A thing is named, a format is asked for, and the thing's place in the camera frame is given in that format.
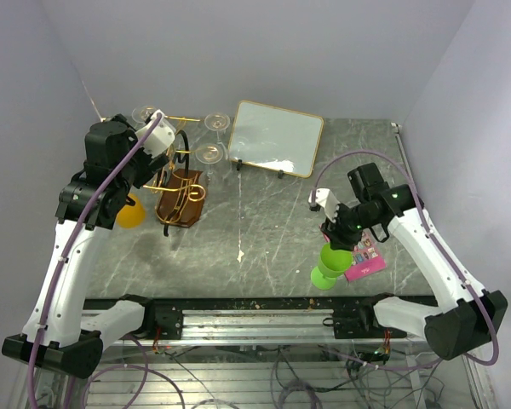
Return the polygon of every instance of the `gray marble surface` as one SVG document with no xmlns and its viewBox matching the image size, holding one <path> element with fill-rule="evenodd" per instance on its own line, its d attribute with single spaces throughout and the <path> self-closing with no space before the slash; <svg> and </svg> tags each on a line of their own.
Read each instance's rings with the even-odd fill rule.
<svg viewBox="0 0 511 409">
<path fill-rule="evenodd" d="M 192 146 L 215 141 L 202 123 L 185 129 Z M 401 157 L 388 121 L 328 119 L 325 121 L 313 175 L 308 179 L 270 170 L 222 162 L 215 173 L 221 183 L 210 183 L 201 219 L 189 229 L 171 227 L 169 237 L 153 208 L 158 194 L 137 194 L 147 217 L 136 229 L 116 227 L 100 256 L 88 297 L 296 297 L 395 294 L 427 295 L 431 290 L 415 263 L 391 238 L 379 244 L 387 268 L 348 283 L 343 277 L 334 288 L 321 291 L 310 281 L 324 244 L 319 224 L 323 212 L 308 209 L 308 195 L 324 165 L 340 153 L 368 148 Z M 195 159 L 194 169 L 202 169 Z M 347 172 L 375 161 L 391 184 L 400 174 L 379 158 L 357 155 L 332 166 L 320 183 L 347 205 L 356 199 Z"/>
</svg>

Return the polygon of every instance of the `gold frame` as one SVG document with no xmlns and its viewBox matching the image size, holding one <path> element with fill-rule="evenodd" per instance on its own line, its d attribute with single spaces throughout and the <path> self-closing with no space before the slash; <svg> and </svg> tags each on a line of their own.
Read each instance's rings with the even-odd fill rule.
<svg viewBox="0 0 511 409">
<path fill-rule="evenodd" d="M 296 174 L 296 173 L 284 172 L 285 175 L 297 176 L 297 177 L 300 177 L 302 179 L 308 179 L 310 176 L 312 176 L 313 175 L 313 171 L 314 171 L 314 162 L 316 162 L 316 154 L 318 153 L 318 148 L 320 146 L 320 139 L 322 137 L 322 131 L 324 130 L 324 118 L 320 117 L 319 115 L 314 115 L 312 113 L 293 111 L 293 110 L 287 109 L 287 108 L 275 107 L 273 105 L 267 105 L 267 104 L 261 104 L 260 102 L 253 102 L 253 101 L 242 100 L 241 102 L 238 103 L 237 113 L 235 114 L 235 120 L 233 121 L 233 127 L 231 129 L 231 137 L 229 138 L 229 145 L 227 146 L 227 150 L 229 152 L 231 152 L 231 143 L 233 142 L 233 135 L 234 135 L 234 132 L 235 132 L 235 125 L 237 124 L 238 110 L 240 109 L 240 104 L 242 104 L 243 102 L 249 102 L 250 104 L 260 105 L 262 107 L 269 107 L 269 108 L 279 109 L 279 110 L 286 111 L 286 112 L 299 113 L 301 115 L 306 115 L 308 117 L 318 118 L 318 119 L 320 119 L 322 121 L 322 125 L 320 126 L 320 132 L 318 134 L 318 140 L 316 141 L 316 148 L 314 149 L 314 156 L 313 156 L 313 162 L 311 164 L 310 173 L 307 176 L 304 176 L 304 175 L 299 175 L 299 174 Z M 238 161 L 230 159 L 230 162 L 237 163 Z M 280 170 L 266 168 L 264 166 L 261 166 L 260 164 L 253 164 L 251 162 L 244 162 L 244 161 L 242 161 L 242 164 L 249 164 L 250 166 L 255 166 L 256 168 L 272 170 L 273 172 L 280 172 Z"/>
</svg>

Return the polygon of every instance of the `yellow cup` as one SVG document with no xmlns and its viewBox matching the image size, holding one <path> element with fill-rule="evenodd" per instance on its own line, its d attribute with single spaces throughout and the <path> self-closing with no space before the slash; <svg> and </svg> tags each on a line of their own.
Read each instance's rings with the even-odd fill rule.
<svg viewBox="0 0 511 409">
<path fill-rule="evenodd" d="M 146 211 L 136 195 L 134 193 L 129 193 L 129 198 L 135 202 L 135 205 L 131 206 L 126 204 L 116 217 L 116 223 L 122 228 L 135 228 L 140 226 L 146 218 Z"/>
</svg>

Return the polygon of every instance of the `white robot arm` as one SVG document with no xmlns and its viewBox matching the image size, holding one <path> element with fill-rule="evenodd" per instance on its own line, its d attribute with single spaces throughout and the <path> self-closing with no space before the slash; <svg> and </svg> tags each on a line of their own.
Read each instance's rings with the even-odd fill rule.
<svg viewBox="0 0 511 409">
<path fill-rule="evenodd" d="M 490 334 L 475 306 L 474 296 L 427 235 L 409 187 L 389 187 L 375 164 L 360 166 L 348 176 L 360 204 L 348 208 L 329 189 L 320 188 L 316 192 L 317 207 L 311 209 L 324 208 L 326 222 L 322 231 L 330 238 L 332 250 L 353 250 L 364 228 L 369 228 L 379 241 L 386 241 L 391 234 L 409 251 L 437 302 L 436 306 L 427 306 L 382 295 L 365 317 L 368 324 L 397 328 L 425 338 L 434 352 L 446 360 L 488 343 Z M 422 214 L 433 237 L 463 271 L 474 294 L 485 305 L 497 330 L 507 309 L 507 300 L 500 291 L 489 293 L 468 272 L 441 238 L 428 212 L 423 210 Z M 378 239 L 373 230 L 378 224 L 386 234 L 384 240 Z"/>
<path fill-rule="evenodd" d="M 83 208 L 150 128 L 151 133 L 142 147 L 99 196 L 65 260 L 66 243 L 76 229 Z M 38 352 L 43 358 L 37 365 L 86 378 L 95 369 L 102 352 L 112 343 L 125 334 L 151 330 L 154 322 L 151 300 L 125 296 L 114 307 L 88 320 L 82 320 L 83 302 L 97 256 L 110 236 L 117 213 L 128 203 L 130 188 L 148 182 L 172 159 L 166 157 L 165 151 L 174 139 L 174 127 L 159 110 L 138 131 L 132 129 L 121 115 L 91 127 L 85 136 L 87 160 L 83 172 L 76 174 L 60 194 L 55 246 L 36 306 L 22 333 L 5 339 L 3 354 L 28 362 L 38 330 L 43 329 L 39 343 L 41 352 Z M 44 303 L 60 261 L 64 265 L 43 327 L 39 323 L 45 310 Z"/>
</svg>

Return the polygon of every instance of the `gray wall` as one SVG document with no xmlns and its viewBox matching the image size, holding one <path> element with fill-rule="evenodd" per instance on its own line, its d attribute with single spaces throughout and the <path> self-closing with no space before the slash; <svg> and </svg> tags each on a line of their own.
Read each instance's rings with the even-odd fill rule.
<svg viewBox="0 0 511 409">
<path fill-rule="evenodd" d="M 511 409 L 511 0 L 478 0 L 405 122 L 407 156 L 439 230 L 509 311 L 491 369 Z"/>
<path fill-rule="evenodd" d="M 42 5 L 0 1 L 0 349 L 36 302 L 59 192 L 80 169 L 83 136 L 97 120 Z M 19 368 L 0 354 L 0 408 Z"/>
<path fill-rule="evenodd" d="M 473 0 L 43 0 L 103 115 L 248 99 L 403 121 Z"/>
</svg>

